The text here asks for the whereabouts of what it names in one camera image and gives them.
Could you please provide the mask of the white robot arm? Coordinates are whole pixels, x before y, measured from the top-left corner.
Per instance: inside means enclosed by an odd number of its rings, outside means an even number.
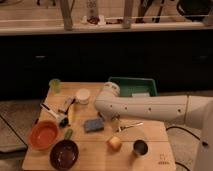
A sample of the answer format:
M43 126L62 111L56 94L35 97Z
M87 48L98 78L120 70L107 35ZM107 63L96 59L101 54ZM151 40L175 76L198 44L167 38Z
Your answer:
M193 170L213 171L213 97L121 97L119 86L106 82L96 96L94 106L106 119L120 115L200 129L201 137Z

